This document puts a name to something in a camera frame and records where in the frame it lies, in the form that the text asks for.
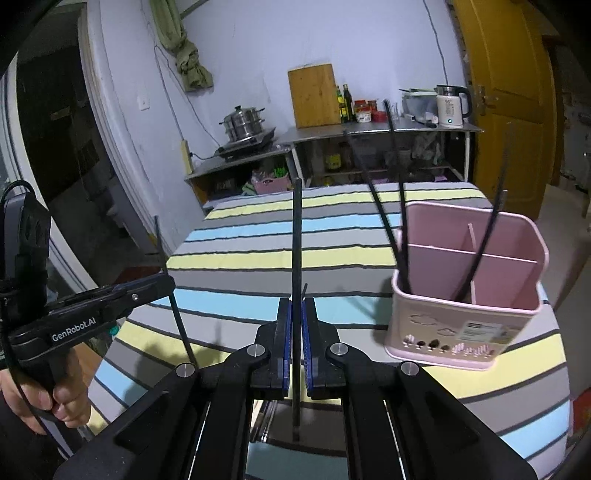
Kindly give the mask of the person's left hand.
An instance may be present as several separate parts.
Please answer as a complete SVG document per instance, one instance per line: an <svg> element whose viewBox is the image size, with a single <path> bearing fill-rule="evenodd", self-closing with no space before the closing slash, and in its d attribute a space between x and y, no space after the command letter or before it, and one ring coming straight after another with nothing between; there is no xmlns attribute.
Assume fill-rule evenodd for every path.
<svg viewBox="0 0 591 480"><path fill-rule="evenodd" d="M85 425L89 420L91 407L88 388L83 381L79 358L74 350L71 350L67 357L66 376L56 384L52 392L48 392L26 376L18 375L17 378L21 389L18 389L10 372L7 369L2 370L1 392L10 410L33 432L45 434L41 424L23 400L21 392L25 394L31 406L50 411L70 429Z"/></svg>

